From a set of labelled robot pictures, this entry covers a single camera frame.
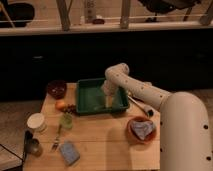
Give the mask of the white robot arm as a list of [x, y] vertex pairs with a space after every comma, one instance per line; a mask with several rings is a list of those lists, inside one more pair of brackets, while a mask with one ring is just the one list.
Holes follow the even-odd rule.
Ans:
[[125, 63], [107, 68], [105, 78], [106, 95], [122, 87], [161, 114], [160, 171], [213, 171], [208, 112], [197, 96], [134, 79]]

